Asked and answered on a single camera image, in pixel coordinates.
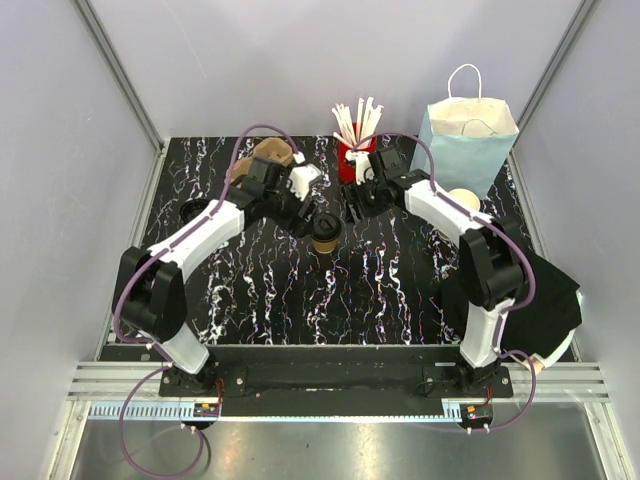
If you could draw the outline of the light blue paper bag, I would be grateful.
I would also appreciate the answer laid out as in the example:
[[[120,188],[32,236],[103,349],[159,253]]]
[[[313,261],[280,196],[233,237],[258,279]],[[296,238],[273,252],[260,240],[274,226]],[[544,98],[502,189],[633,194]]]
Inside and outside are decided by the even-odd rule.
[[[503,99],[483,94],[479,70],[473,97],[453,94],[453,76],[447,81],[447,98],[427,106],[419,139],[434,160],[417,146],[413,170],[427,172],[435,166],[436,182],[445,190],[465,189],[484,200],[494,184],[518,135],[519,128]]]

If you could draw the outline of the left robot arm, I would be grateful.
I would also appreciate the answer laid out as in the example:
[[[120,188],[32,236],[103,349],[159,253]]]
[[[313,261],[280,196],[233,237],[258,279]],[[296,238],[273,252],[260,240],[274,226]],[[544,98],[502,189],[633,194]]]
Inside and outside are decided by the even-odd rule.
[[[268,218],[291,236],[313,231],[313,187],[321,170],[297,153],[285,166],[267,157],[250,161],[246,174],[224,189],[179,231],[148,249],[128,248],[121,256],[113,298],[116,334],[127,325],[182,371],[181,384],[196,396],[215,386],[210,353],[186,323],[185,283],[196,268],[253,223]]]

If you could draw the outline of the single paper cup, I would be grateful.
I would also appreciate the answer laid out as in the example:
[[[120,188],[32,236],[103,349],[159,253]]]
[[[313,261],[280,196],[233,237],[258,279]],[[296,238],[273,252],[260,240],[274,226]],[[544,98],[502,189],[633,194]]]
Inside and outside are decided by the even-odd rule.
[[[317,236],[312,237],[312,245],[315,251],[319,254],[331,254],[337,247],[339,241],[338,236],[331,238],[320,238]]]

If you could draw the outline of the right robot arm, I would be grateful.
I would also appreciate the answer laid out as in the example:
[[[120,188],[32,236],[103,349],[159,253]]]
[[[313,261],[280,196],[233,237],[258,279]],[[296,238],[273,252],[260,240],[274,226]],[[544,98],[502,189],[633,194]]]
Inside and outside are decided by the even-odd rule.
[[[355,180],[341,187],[359,221],[397,207],[443,233],[458,250],[458,279],[468,302],[466,329],[452,376],[457,390],[476,396],[507,354],[501,341],[508,314],[531,302],[535,276],[511,224],[473,211],[438,185],[435,171],[410,171],[392,147],[349,150]]]

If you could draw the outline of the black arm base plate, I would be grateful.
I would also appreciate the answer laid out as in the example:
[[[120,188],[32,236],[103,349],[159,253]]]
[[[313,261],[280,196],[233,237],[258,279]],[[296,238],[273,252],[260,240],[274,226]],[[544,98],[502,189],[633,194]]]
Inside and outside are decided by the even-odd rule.
[[[507,400],[508,369],[463,393],[453,384],[455,346],[215,346],[199,375],[171,368],[140,398],[208,399],[226,418],[451,421],[456,403]]]

